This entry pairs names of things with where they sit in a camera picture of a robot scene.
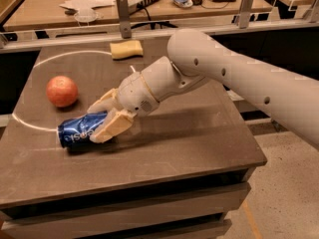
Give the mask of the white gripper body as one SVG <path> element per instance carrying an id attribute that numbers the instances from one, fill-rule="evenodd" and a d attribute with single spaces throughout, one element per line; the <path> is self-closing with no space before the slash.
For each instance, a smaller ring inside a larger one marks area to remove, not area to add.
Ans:
<path id="1" fill-rule="evenodd" d="M 147 116 L 160 106 L 140 72 L 122 80 L 118 87 L 118 101 L 124 109 L 139 117 Z"/>

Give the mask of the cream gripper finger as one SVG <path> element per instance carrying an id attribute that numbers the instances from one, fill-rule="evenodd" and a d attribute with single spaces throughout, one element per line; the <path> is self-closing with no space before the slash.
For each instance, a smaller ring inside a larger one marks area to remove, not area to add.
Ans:
<path id="1" fill-rule="evenodd" d="M 91 106 L 89 106 L 87 113 L 101 113 L 109 112 L 111 109 L 118 109 L 120 107 L 117 100 L 117 89 L 110 89 Z"/>
<path id="2" fill-rule="evenodd" d="M 114 136 L 129 129 L 134 122 L 135 115 L 127 110 L 112 109 L 103 123 L 100 124 L 90 136 L 90 141 L 103 143 Z"/>

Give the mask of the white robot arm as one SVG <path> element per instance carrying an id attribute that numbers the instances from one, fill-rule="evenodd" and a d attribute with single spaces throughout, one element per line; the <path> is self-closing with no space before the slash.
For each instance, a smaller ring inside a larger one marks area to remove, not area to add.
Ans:
<path id="1" fill-rule="evenodd" d="M 88 108 L 90 114 L 108 114 L 90 140 L 111 139 L 165 99 L 209 80 L 222 83 L 313 146 L 319 145 L 318 81 L 235 53 L 192 29 L 175 31 L 165 56 L 129 75 Z"/>

